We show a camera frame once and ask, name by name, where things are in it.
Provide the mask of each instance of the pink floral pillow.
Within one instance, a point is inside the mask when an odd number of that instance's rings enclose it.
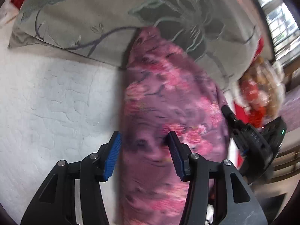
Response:
[[[208,160],[227,156],[229,135],[216,84],[156,28],[140,32],[127,67],[122,150],[125,225],[180,222],[188,183],[177,177],[164,138],[175,131]]]

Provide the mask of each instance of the white quilted bedspread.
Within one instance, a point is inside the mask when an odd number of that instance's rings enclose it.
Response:
[[[7,49],[0,29],[0,203],[19,224],[60,159],[82,160],[119,129],[123,72],[47,46]],[[115,221],[116,175],[101,184]]]

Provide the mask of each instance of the metal pivot bolt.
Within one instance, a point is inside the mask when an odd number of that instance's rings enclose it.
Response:
[[[90,154],[90,158],[91,159],[97,159],[98,158],[98,154],[97,153],[92,153],[92,154]]]
[[[57,165],[60,167],[64,166],[65,164],[66,164],[65,160],[60,160],[57,162]]]
[[[226,166],[230,166],[231,165],[231,161],[230,160],[228,160],[228,159],[225,159],[224,161],[224,164],[226,165]]]
[[[192,153],[192,154],[190,155],[190,157],[191,157],[192,159],[198,159],[198,158],[199,158],[199,154],[197,154],[197,153]]]

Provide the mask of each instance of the window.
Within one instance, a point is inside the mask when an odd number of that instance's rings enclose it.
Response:
[[[287,64],[300,54],[299,28],[282,0],[258,0],[271,32],[276,60]]]

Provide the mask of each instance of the purple pillowcase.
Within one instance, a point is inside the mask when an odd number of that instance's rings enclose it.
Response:
[[[216,84],[180,47],[143,28],[132,47],[125,93],[121,199],[125,225],[180,222],[188,183],[177,177],[163,139],[211,161],[227,156],[226,103]]]

